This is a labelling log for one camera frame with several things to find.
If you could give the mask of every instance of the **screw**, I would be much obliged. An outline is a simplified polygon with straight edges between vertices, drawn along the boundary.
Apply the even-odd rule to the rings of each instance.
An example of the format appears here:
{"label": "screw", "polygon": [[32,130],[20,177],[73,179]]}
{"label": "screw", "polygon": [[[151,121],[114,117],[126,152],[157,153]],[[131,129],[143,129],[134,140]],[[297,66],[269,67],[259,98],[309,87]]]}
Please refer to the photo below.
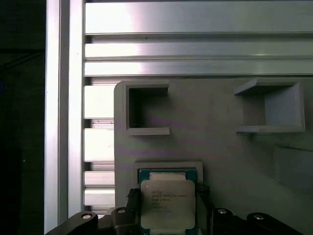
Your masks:
{"label": "screw", "polygon": [[261,216],[261,215],[259,215],[259,214],[255,214],[255,215],[254,215],[254,218],[260,219],[260,220],[264,219],[264,217]]}
{"label": "screw", "polygon": [[91,215],[90,214],[84,214],[82,216],[83,219],[90,219],[91,218]]}
{"label": "screw", "polygon": [[218,210],[218,213],[220,213],[220,214],[226,214],[227,211],[226,211],[225,209],[219,209],[219,210]]}

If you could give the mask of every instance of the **black mechanism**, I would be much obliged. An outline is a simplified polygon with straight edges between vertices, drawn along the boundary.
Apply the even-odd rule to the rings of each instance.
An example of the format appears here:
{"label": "black mechanism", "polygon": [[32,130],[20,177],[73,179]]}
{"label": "black mechanism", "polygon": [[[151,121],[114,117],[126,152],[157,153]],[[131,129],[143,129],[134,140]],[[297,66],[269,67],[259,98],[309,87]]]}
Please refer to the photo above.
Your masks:
{"label": "black mechanism", "polygon": [[[251,213],[244,220],[226,208],[215,208],[206,185],[198,185],[196,193],[197,224],[203,235],[301,235],[268,214]],[[92,212],[77,213],[46,235],[141,235],[140,202],[140,190],[131,189],[125,207],[110,209],[99,220]]]}

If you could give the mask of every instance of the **slotted panel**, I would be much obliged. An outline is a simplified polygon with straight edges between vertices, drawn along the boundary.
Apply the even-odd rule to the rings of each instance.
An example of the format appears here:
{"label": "slotted panel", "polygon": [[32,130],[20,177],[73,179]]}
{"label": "slotted panel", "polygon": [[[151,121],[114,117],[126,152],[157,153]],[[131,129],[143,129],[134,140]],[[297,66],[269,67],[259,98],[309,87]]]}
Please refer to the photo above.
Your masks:
{"label": "slotted panel", "polygon": [[113,92],[117,82],[313,73],[313,2],[86,3],[82,87],[85,205],[114,206]]}

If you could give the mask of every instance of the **3d-printed holder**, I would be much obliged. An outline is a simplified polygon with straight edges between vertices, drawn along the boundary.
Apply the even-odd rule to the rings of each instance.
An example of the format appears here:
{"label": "3d-printed holder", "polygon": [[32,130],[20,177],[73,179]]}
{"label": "3d-printed holder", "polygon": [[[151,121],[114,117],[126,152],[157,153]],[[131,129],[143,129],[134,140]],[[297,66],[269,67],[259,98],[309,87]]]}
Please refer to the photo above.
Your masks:
{"label": "3d-printed holder", "polygon": [[243,102],[250,108],[259,106],[258,108],[263,110],[257,117],[260,124],[238,126],[236,132],[305,131],[303,89],[299,81],[282,81],[273,78],[270,80],[254,79],[235,87],[234,94],[245,96]]}
{"label": "3d-printed holder", "polygon": [[146,114],[149,104],[158,99],[167,98],[168,81],[124,81],[119,84],[124,88],[123,130],[130,136],[169,135],[170,128],[151,121]]}

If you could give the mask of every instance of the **dark background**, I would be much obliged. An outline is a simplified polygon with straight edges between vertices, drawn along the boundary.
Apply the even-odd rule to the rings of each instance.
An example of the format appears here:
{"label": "dark background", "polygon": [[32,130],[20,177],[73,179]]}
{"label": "dark background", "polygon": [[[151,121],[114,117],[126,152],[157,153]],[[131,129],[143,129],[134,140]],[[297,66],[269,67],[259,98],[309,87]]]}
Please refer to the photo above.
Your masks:
{"label": "dark background", "polygon": [[[0,1],[0,65],[45,48],[45,0]],[[45,55],[0,67],[0,234],[44,232]]]}

